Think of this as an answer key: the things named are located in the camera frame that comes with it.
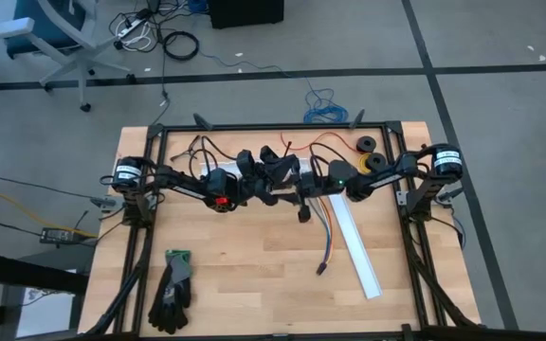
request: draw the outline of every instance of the white ruler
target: white ruler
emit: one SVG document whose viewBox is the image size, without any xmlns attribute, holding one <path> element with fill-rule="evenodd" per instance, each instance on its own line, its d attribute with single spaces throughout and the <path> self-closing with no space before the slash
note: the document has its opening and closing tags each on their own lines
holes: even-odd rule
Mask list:
<svg viewBox="0 0 546 341">
<path fill-rule="evenodd" d="M 334 194 L 330 195 L 329 198 L 366 298 L 370 299 L 381 296 L 383 294 L 382 290 L 370 263 L 368 252 L 366 252 L 364 243 L 361 241 L 361 237 L 359 237 L 359 231 L 357 231 L 357 226 L 345 197 L 342 194 Z"/>
</svg>

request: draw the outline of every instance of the white cable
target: white cable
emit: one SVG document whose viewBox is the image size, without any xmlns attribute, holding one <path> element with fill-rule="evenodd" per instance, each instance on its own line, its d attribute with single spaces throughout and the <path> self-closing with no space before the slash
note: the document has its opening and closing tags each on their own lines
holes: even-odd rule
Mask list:
<svg viewBox="0 0 546 341">
<path fill-rule="evenodd" d="M 118 23 L 117 27 L 115 27 L 116 37 L 119 36 L 119 28 L 121 27 L 121 24 L 123 23 L 125 23 L 125 20 L 121 20 Z M 151 45 L 152 41 L 151 41 L 151 38 L 149 38 L 149 33 L 151 33 L 151 25 L 149 25 L 149 22 L 145 22 L 144 25 L 142 26 L 142 31 L 140 32 L 139 35 L 127 41 L 123 41 L 121 39 L 119 39 L 119 41 L 121 42 L 121 46 L 123 47 L 123 49 L 127 51 L 131 51 L 131 52 L 142 51 L 144 49 L 149 48 L 149 46 Z M 140 42 L 141 40 L 147 41 L 147 44 L 145 46 L 136 47 L 136 48 L 130 47 L 130 45 L 136 44 Z"/>
</svg>

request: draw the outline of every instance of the black glove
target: black glove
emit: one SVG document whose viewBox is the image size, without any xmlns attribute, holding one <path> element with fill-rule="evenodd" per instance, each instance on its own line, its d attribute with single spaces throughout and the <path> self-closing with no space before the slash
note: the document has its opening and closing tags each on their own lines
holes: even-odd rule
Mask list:
<svg viewBox="0 0 546 341">
<path fill-rule="evenodd" d="M 149 311 L 149 323 L 160 332 L 174 334 L 189 323 L 183 308 L 191 305 L 190 257 L 189 251 L 166 253 L 166 269 Z"/>
</svg>

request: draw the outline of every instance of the power strip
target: power strip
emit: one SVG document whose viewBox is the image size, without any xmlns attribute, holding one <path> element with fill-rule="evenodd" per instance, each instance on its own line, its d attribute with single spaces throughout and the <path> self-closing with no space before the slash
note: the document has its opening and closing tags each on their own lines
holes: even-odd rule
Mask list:
<svg viewBox="0 0 546 341">
<path fill-rule="evenodd" d="M 143 18 L 143 19 L 135 19 L 134 22 L 132 22 L 132 24 L 127 27 L 127 28 L 124 28 L 119 34 L 118 34 L 118 39 L 123 39 L 125 36 L 127 36 L 128 34 L 132 33 L 133 30 L 137 29 L 140 25 L 143 25 L 144 22 L 147 21 L 146 18 Z"/>
</svg>

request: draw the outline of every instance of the metal bracket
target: metal bracket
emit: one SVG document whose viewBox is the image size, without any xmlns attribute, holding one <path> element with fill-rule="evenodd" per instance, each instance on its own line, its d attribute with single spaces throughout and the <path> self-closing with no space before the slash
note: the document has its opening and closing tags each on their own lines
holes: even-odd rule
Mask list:
<svg viewBox="0 0 546 341">
<path fill-rule="evenodd" d="M 118 209 L 121 209 L 124 204 L 123 197 L 117 195 L 105 195 L 103 199 L 97 200 L 94 198 L 90 199 L 90 201 L 92 204 L 96 205 L 96 207 L 100 208 L 100 213 L 102 214 L 113 213 Z M 153 207 L 157 203 L 157 196 L 149 196 L 147 201 L 149 202 L 149 207 Z"/>
<path fill-rule="evenodd" d="M 211 132 L 214 129 L 214 125 L 206 121 L 205 118 L 201 117 L 199 114 L 194 113 L 193 114 L 193 120 L 195 121 L 195 124 L 201 128 L 204 128 L 205 130 Z"/>
<path fill-rule="evenodd" d="M 111 212 L 115 212 L 123 206 L 123 197 L 105 195 L 102 199 L 90 199 L 90 203 L 100 208 L 101 213 L 109 214 Z"/>
<path fill-rule="evenodd" d="M 366 109 L 361 109 L 359 113 L 357 114 L 357 117 L 349 124 L 349 129 L 353 130 L 357 128 L 359 123 L 361 123 L 361 120 L 364 118 L 364 114 L 366 113 Z"/>
<path fill-rule="evenodd" d="M 164 125 L 161 123 L 149 126 L 149 128 L 147 128 L 147 139 L 154 139 L 157 135 L 163 132 L 164 128 Z"/>
<path fill-rule="evenodd" d="M 402 325 L 402 333 L 404 334 L 404 341 L 414 341 L 414 334 L 409 324 Z"/>
<path fill-rule="evenodd" d="M 444 201 L 440 201 L 439 199 L 435 199 L 431 201 L 432 205 L 439 205 L 443 208 L 451 208 L 452 207 L 452 198 L 447 198 Z"/>
<path fill-rule="evenodd" d="M 395 198 L 397 199 L 397 204 L 399 206 L 405 206 L 408 204 L 408 191 L 407 190 L 398 190 L 395 192 Z"/>
<path fill-rule="evenodd" d="M 396 134 L 400 134 L 400 135 L 404 134 L 404 128 L 402 128 L 402 121 L 386 121 L 385 125 L 387 126 L 388 130 L 391 130 L 392 132 Z"/>
</svg>

